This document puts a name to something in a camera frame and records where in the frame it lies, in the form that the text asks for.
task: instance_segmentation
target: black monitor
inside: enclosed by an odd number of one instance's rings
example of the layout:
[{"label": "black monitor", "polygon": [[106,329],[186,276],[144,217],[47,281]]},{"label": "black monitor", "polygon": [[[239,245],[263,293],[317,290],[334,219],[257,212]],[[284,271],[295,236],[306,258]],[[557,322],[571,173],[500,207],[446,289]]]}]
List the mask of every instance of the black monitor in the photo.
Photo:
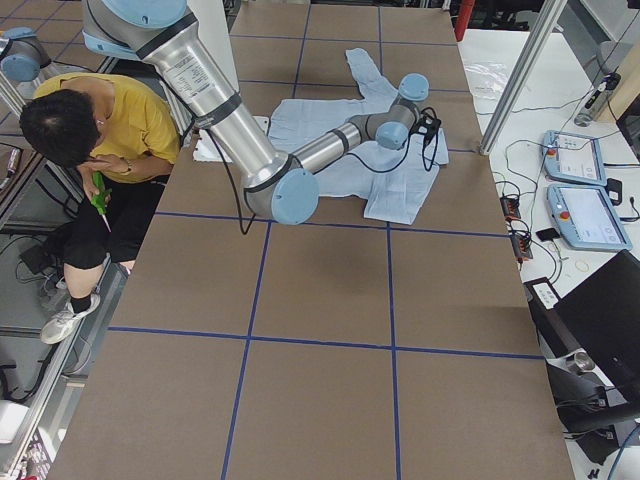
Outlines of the black monitor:
[{"label": "black monitor", "polygon": [[555,306],[624,398],[640,400],[640,262],[617,253]]}]

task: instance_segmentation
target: person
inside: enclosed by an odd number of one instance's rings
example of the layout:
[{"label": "person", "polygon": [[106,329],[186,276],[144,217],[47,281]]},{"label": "person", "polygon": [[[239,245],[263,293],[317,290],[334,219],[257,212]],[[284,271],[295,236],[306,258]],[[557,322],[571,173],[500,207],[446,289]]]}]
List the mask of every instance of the person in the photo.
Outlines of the person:
[{"label": "person", "polygon": [[[85,197],[64,247],[70,299],[40,332],[44,343],[69,336],[100,303],[94,289],[107,253],[130,271],[180,148],[168,105],[126,76],[67,73],[45,81],[20,116],[25,139],[57,165],[76,168]],[[107,225],[91,198],[101,172]]]}]

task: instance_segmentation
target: yellow shirt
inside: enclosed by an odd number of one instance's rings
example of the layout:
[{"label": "yellow shirt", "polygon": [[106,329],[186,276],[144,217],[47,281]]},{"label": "yellow shirt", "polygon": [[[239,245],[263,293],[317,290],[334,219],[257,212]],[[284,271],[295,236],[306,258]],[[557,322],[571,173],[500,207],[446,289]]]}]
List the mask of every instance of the yellow shirt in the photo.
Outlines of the yellow shirt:
[{"label": "yellow shirt", "polygon": [[[92,156],[113,154],[133,163],[150,154],[175,163],[180,145],[169,106],[138,80],[122,75],[65,73],[43,82],[36,90],[35,97],[61,90],[63,81],[82,76],[107,80],[115,89],[113,112],[107,120],[107,136],[91,151]],[[119,183],[139,183],[152,178],[103,173]]]}]

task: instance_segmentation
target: sock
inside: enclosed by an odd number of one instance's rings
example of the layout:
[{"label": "sock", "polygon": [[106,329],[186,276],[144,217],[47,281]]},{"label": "sock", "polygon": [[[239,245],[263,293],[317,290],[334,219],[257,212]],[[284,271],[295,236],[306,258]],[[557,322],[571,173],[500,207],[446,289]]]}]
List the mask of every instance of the sock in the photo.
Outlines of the sock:
[{"label": "sock", "polygon": [[89,310],[91,306],[91,294],[82,298],[73,298],[71,297],[71,308],[73,308],[73,313],[84,312],[85,310]]}]

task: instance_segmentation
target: tablet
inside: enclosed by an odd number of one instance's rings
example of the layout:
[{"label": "tablet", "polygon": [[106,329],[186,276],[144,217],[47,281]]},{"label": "tablet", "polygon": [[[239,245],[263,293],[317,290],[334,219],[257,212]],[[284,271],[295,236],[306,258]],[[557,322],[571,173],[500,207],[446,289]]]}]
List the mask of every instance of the tablet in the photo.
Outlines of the tablet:
[{"label": "tablet", "polygon": [[607,184],[597,138],[549,130],[543,144],[544,169],[550,178],[585,185]]},{"label": "tablet", "polygon": [[631,250],[632,245],[603,187],[557,184],[547,187],[558,231],[578,250]]}]

